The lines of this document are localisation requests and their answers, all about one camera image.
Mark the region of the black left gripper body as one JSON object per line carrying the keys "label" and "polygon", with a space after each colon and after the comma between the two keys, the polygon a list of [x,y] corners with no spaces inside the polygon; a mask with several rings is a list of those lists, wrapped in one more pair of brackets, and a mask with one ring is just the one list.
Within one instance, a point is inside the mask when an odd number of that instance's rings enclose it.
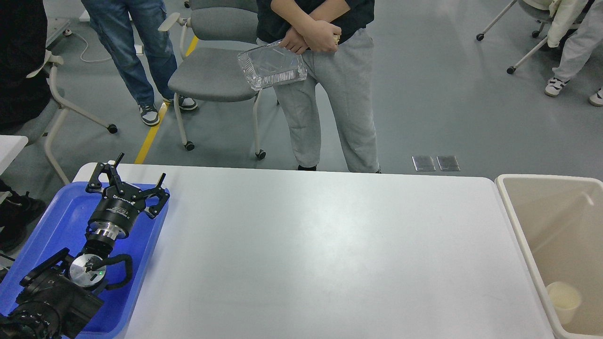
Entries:
{"label": "black left gripper body", "polygon": [[133,196],[139,196],[142,189],[138,186],[125,185],[123,195],[119,195],[116,186],[108,186],[103,189],[102,198],[88,220],[88,226],[92,230],[104,226],[115,226],[118,230],[116,238],[125,239],[130,235],[134,223],[144,207],[141,200],[135,200]]}

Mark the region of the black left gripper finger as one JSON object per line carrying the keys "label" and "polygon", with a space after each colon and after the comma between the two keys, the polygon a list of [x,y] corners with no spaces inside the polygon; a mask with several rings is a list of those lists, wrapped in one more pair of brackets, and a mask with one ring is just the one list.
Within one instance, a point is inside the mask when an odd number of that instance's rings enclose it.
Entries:
{"label": "black left gripper finger", "polygon": [[134,206],[139,213],[144,212],[149,219],[155,219],[162,212],[171,197],[170,193],[163,187],[165,178],[166,173],[162,173],[154,187],[138,191],[134,196]]}
{"label": "black left gripper finger", "polygon": [[[117,167],[119,165],[119,163],[121,162],[122,158],[124,157],[124,153],[120,153],[119,156],[117,157],[117,159],[114,161],[114,163],[97,163],[95,169],[92,172],[92,176],[90,177],[90,180],[88,181],[88,184],[86,186],[86,192],[87,193],[99,193],[99,194],[105,194],[105,191],[109,188],[109,187],[116,187],[117,189],[117,193],[118,194],[124,194],[125,193],[125,183],[121,180],[121,177],[118,174],[117,171]],[[103,187],[103,185],[100,182],[100,176],[101,174],[105,174],[107,176],[108,179],[108,186],[107,187]]]}

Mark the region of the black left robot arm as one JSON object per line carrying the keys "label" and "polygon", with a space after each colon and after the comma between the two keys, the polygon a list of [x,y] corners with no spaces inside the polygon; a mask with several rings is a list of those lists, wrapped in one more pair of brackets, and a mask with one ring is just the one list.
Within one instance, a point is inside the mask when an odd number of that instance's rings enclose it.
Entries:
{"label": "black left robot arm", "polygon": [[3,339],[112,339],[133,313],[168,210],[165,174],[97,163],[60,189],[1,283]]}

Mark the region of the person's right hand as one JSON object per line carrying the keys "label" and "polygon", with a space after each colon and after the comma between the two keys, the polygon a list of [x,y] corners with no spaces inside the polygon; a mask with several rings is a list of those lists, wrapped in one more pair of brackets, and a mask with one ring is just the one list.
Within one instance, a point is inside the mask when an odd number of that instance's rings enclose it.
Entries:
{"label": "person's right hand", "polygon": [[278,43],[281,48],[285,48],[297,55],[302,55],[309,49],[304,37],[292,26],[289,28],[285,37]]}

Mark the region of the person's left hand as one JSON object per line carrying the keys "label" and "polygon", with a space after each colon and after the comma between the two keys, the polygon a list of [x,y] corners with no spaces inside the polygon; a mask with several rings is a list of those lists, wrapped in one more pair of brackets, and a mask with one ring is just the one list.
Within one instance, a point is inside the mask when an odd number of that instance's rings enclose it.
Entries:
{"label": "person's left hand", "polygon": [[326,21],[314,21],[302,24],[296,30],[313,52],[337,52],[341,28]]}

